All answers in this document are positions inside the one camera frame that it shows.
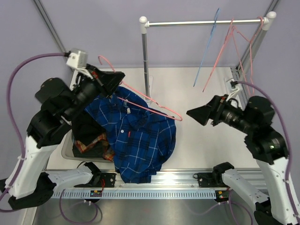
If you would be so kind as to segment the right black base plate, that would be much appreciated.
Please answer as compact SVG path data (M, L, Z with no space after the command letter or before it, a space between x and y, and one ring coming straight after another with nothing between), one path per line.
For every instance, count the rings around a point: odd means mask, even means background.
M197 179L198 185L201 188L227 188L228 186L222 181L220 175L214 172L199 172L194 173L193 178Z

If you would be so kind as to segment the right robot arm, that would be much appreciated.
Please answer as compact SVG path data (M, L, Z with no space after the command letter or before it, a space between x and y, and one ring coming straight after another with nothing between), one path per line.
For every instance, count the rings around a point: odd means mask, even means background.
M268 194L252 186L229 162L213 167L211 177L219 187L229 187L251 207L259 225L298 225L300 204L296 196L288 162L290 153L284 137L272 126L275 109L261 96L249 99L245 109L234 107L228 95L213 99L186 114L205 126L224 123L243 132L246 148L256 160L263 174Z

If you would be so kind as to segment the black shirt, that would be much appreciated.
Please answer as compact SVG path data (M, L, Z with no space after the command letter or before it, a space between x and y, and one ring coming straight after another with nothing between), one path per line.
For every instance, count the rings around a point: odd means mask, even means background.
M102 128L86 111L72 120L73 144L88 146L92 142L107 141L105 129Z

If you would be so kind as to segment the aluminium front rail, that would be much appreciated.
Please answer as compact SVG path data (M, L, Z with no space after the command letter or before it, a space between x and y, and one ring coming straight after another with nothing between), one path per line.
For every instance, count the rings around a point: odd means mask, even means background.
M103 171L103 173L112 173L113 171ZM115 187L129 189L179 189L179 188L219 188L221 187L199 187L197 179L193 178L194 173L210 173L210 171L192 171L192 170L166 170L159 171L152 176L150 183L129 184L124 183L120 175L116 175Z

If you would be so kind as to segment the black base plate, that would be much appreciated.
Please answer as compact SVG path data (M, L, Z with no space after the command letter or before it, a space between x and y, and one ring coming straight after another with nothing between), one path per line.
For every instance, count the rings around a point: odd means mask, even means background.
M100 180L97 184L79 184L75 185L75 188L113 188L115 187L116 173L114 172L103 172L100 176Z
M228 186L222 181L220 175L214 172L199 172L194 173L193 178L197 179L198 185L201 188L227 188Z

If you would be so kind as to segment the red plaid shirt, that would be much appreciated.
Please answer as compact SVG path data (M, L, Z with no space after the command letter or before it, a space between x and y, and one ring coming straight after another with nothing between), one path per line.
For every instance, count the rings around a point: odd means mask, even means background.
M111 148L106 133L87 134L72 137L73 155L77 158L97 158L113 162L115 152Z

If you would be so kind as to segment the right aluminium frame post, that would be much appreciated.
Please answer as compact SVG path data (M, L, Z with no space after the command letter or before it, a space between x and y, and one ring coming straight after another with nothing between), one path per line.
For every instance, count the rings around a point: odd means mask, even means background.
M281 0L272 0L270 2L263 16L263 18L266 20L266 23L264 23L262 27L260 25L257 27L255 31L256 36L242 55L241 65L236 66L236 71L238 72L239 76L246 74L250 70L250 63L254 61L254 58L263 42L264 37L267 34L267 31L270 29L277 17L276 10L280 3Z

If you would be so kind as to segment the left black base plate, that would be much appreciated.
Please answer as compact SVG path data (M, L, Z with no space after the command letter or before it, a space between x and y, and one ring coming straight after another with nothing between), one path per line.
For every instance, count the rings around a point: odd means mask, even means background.
M75 185L75 188L113 188L115 187L116 173L114 172L103 172L100 176L100 180L97 184L79 184Z

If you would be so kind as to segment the left aluminium frame post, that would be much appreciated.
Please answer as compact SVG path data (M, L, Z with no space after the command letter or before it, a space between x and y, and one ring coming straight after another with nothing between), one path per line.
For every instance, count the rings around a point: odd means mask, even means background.
M49 16L45 6L43 5L42 1L41 0L32 0L31 2L36 7L37 12L39 13L42 21L44 22L47 30L49 31L54 43L56 44L57 48L59 49L59 51L62 53L66 53L67 50L66 50L63 42L61 41L59 34L56 31L56 29L51 21L51 18Z

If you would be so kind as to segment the metal clothes rack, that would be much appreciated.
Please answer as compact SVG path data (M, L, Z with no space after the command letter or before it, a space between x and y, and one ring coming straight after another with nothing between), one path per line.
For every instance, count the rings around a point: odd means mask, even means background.
M252 48L254 46L254 38L258 35L261 30L268 31L270 29L271 24L275 20L277 13L274 11L270 11L264 17L258 17L257 19L249 19L249 20L218 20L218 16L220 13L220 8L217 9L214 19L212 21L186 21L186 22L149 22L147 17L141 16L139 18L141 35L142 35L142 52L143 52L143 72L144 72L144 81L145 81L145 94L144 97L151 101L150 91L153 83L153 78L149 76L149 66L148 66L148 48L147 48L147 29L150 27L171 27L171 26L211 26L210 37L208 39L206 48L203 52L201 63L199 64L199 68L201 69L203 66L203 61L205 60L207 51L209 49L212 37L215 32L215 28L217 25L227 25L229 24L232 28L234 24L260 24L258 30L253 35L252 39L249 41L249 47Z

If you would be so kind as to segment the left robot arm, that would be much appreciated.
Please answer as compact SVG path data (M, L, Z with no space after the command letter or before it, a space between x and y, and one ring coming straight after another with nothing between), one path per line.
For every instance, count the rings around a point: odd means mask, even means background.
M86 73L80 72L79 77L79 83L72 89L60 78L50 78L35 94L41 109L29 123L19 164L9 178L0 182L1 192L9 194L11 211L40 206L55 192L67 188L95 187L100 183L101 171L91 162L58 174L44 172L50 155L71 130L70 123L96 97L110 98L125 74L88 66Z

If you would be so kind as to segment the grey plastic bin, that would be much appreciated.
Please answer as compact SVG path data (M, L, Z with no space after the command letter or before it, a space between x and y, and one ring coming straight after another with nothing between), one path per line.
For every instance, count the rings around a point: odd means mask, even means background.
M80 152L79 148L75 144L75 137L70 131L66 134L66 138L63 142L61 154L65 159L79 160L79 161L94 161L100 163L113 163L112 159L106 159L104 141L96 143L92 148Z

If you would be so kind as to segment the light blue hanger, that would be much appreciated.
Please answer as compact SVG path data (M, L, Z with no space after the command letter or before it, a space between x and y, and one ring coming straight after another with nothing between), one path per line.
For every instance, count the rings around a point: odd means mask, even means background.
M208 42L207 42L207 44L206 44L204 53L203 53L203 55L202 55L201 63L200 63L200 65L199 65L199 67L198 67L198 71L197 71L197 74L196 74L196 77L195 77L195 80L194 80L194 83L193 83L193 87L196 86L196 83L197 83L197 80L198 80L198 77L199 77L199 74L200 74L200 70L201 70L201 68L202 68L202 66L203 66L203 62L204 62L204 60L205 60L205 58L206 58L206 54L207 54L208 48L209 48L209 46L210 46L211 39L212 39L212 37L213 37L213 35L214 35L214 31L215 31L215 28L216 28L216 26L217 26L217 20L218 20L218 16L219 16L220 11L221 11L221 9L218 8L217 11L216 11L216 13L215 13L215 16L214 16L214 23L213 23L213 25L212 25L212 28L211 28L211 31L210 31L210 36L209 36Z

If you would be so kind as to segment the blue shirt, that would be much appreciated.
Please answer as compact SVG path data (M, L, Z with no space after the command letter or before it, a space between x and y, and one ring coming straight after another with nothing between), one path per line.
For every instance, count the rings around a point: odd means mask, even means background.
M124 87L111 98L96 97L85 110L105 129L115 170L125 183L150 183L174 151L175 121L154 113Z

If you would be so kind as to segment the aluminium frame post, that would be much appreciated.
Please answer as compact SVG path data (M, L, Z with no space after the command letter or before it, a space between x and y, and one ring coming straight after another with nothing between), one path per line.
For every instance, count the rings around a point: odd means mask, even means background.
M272 0L270 2L263 16L263 18L266 20L266 23L264 23L262 27L260 25L257 27L255 31L256 36L242 55L241 65L236 66L236 71L238 72L239 76L246 74L250 70L250 63L254 61L254 58L263 42L264 37L267 34L267 31L270 29L277 17L276 10L280 3L281 0Z
M61 41L59 34L56 31L56 29L51 21L51 18L49 16L45 6L43 5L42 1L41 0L32 0L31 2L36 7L37 12L39 13L42 21L44 22L47 30L49 31L54 43L56 44L57 48L59 49L59 51L62 53L66 53L67 50L66 50L63 42Z

